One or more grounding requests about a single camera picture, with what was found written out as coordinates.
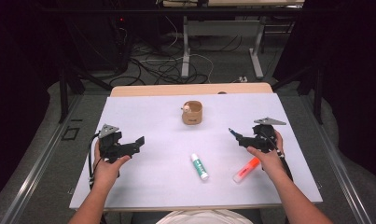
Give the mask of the white table mat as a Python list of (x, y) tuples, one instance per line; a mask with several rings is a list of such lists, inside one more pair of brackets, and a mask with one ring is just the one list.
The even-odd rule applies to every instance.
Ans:
[[(110, 97), (99, 123), (118, 127), (121, 142), (144, 136), (139, 153), (125, 163), (106, 200), (119, 211), (277, 206), (280, 198), (268, 176), (255, 168), (240, 183), (233, 176), (252, 158), (229, 128), (250, 136), (255, 119), (272, 118), (284, 138), (285, 159), (294, 183), (313, 203), (322, 200), (284, 108), (274, 93), (197, 96), (202, 122), (182, 121), (189, 96)], [(190, 155), (197, 154), (209, 178), (201, 180)]]

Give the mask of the person's white shirt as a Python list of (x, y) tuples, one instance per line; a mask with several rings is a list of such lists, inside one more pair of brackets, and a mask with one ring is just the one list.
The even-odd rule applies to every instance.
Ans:
[(230, 210), (173, 211), (156, 224), (254, 224)]

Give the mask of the person's left hand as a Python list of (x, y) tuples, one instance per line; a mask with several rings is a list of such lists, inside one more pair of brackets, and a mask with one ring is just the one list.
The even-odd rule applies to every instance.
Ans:
[(94, 187), (111, 188), (116, 179), (118, 178), (118, 173), (121, 166), (131, 159), (130, 156), (123, 156), (117, 159), (113, 163), (109, 163), (101, 158), (100, 156), (100, 143), (96, 142), (94, 151)]

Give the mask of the white and green glue stick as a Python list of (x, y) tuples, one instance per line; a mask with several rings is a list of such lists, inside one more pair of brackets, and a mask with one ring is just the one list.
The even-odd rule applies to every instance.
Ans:
[(193, 153), (190, 155), (190, 158), (191, 158), (191, 161), (192, 161), (192, 164), (194, 166), (194, 168), (196, 169), (199, 177), (201, 178), (201, 180), (207, 180), (209, 178), (209, 175), (207, 173), (207, 171), (205, 170), (205, 167), (203, 166), (200, 158), (198, 157), (197, 154)]

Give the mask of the dark computer tower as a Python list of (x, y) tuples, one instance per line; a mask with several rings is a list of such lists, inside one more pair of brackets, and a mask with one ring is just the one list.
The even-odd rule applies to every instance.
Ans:
[(118, 54), (120, 62), (118, 66), (118, 72), (124, 73), (128, 68), (128, 60), (131, 54), (131, 34), (129, 33), (130, 27), (126, 19), (122, 16), (117, 16), (114, 19), (116, 43), (118, 47)]

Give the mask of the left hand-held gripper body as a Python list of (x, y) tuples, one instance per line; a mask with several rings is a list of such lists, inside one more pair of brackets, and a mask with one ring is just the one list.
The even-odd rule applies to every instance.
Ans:
[(122, 133), (118, 127), (104, 124), (99, 132), (100, 141), (100, 157), (109, 163), (114, 163), (116, 160), (129, 156), (132, 157), (136, 153), (136, 144), (122, 145), (118, 140), (122, 137)]

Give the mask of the brown pen holder cup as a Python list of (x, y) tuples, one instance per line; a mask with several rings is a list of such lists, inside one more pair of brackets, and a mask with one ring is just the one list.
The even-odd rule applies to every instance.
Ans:
[(199, 101), (187, 101), (181, 107), (182, 120), (187, 125), (197, 125), (202, 122), (202, 103)]

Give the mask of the white metal desk frame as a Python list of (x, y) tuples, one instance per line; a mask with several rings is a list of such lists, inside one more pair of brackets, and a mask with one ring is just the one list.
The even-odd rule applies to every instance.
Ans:
[[(172, 9), (182, 8), (209, 8), (209, 9), (299, 9), (305, 0), (158, 0), (165, 7)], [(261, 40), (267, 16), (258, 16), (255, 21), (192, 21), (187, 16), (183, 17), (184, 53), (182, 63), (182, 77), (189, 73), (189, 62), (192, 54), (188, 38), (194, 35), (234, 35), (253, 36), (255, 45), (249, 50), (256, 78), (263, 79), (264, 75), (258, 59)]]

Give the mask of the orange highlighter pen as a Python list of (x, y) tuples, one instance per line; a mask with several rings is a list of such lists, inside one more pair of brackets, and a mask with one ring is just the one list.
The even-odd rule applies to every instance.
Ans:
[(235, 183), (240, 183), (248, 174), (250, 174), (258, 165), (260, 164), (260, 160), (257, 157), (254, 157), (251, 161), (249, 161), (240, 171), (238, 171), (233, 176), (233, 181)]

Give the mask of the metal floor rail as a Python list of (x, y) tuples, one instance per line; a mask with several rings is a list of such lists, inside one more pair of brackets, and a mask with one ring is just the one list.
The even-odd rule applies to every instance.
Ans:
[(348, 175), (347, 169), (338, 150), (331, 142), (325, 128), (317, 121), (317, 118), (313, 114), (313, 105), (311, 104), (310, 97), (307, 95), (302, 95), (300, 99), (307, 113), (309, 114), (310, 120), (312, 121), (315, 129), (319, 132), (322, 142), (325, 145), (327, 160), (329, 161), (333, 173), (339, 182), (344, 198), (348, 202), (349, 207), (354, 214), (355, 220), (358, 224), (372, 224), (372, 220), (369, 217), (364, 204), (361, 202), (360, 197), (358, 196), (355, 185)]
[(4, 187), (4, 193), (7, 195), (7, 207), (0, 224), (18, 223), (22, 212), (47, 169), (57, 145), (61, 141), (68, 120), (75, 112), (81, 99), (81, 95), (69, 98), (68, 112), (62, 122), (59, 122), (61, 112), (58, 105), (60, 102), (57, 99), (50, 101), (48, 111), (35, 133), (33, 141), (15, 173)]

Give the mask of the person's right hand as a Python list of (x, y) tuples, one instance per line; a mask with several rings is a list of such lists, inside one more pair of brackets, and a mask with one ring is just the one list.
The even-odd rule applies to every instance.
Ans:
[(284, 165), (278, 155), (278, 153), (284, 154), (283, 137), (277, 131), (275, 131), (275, 136), (277, 149), (271, 152), (263, 153), (254, 147), (248, 147), (246, 149), (260, 160), (263, 170), (273, 182), (281, 177), (287, 177)]

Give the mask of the black metal stand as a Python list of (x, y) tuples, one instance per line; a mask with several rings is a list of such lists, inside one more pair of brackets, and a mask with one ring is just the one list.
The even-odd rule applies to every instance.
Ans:
[(81, 79), (87, 79), (91, 83), (105, 89), (106, 91), (111, 91), (113, 87), (106, 84), (97, 77), (90, 75), (88, 72), (83, 71), (76, 65), (66, 61), (59, 66), (59, 86), (60, 86), (60, 99), (61, 99), (61, 116), (60, 123), (63, 123), (69, 114), (69, 104), (68, 104), (68, 88), (72, 90), (75, 94), (83, 94), (85, 87), (81, 82)]
[(322, 86), (324, 80), (324, 65), (309, 65), (300, 69), (298, 72), (287, 76), (281, 81), (277, 81), (272, 85), (274, 91), (280, 89), (290, 82), (302, 78), (298, 86), (299, 95), (307, 95), (310, 90), (313, 90), (313, 115), (319, 124), (323, 124), (321, 117), (322, 106)]

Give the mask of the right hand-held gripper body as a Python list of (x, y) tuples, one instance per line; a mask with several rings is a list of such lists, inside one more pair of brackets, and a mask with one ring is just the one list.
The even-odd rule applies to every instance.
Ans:
[(274, 125), (285, 125), (285, 122), (272, 118), (255, 119), (253, 132), (255, 139), (259, 141), (259, 147), (262, 152), (269, 152), (277, 149), (277, 137)]

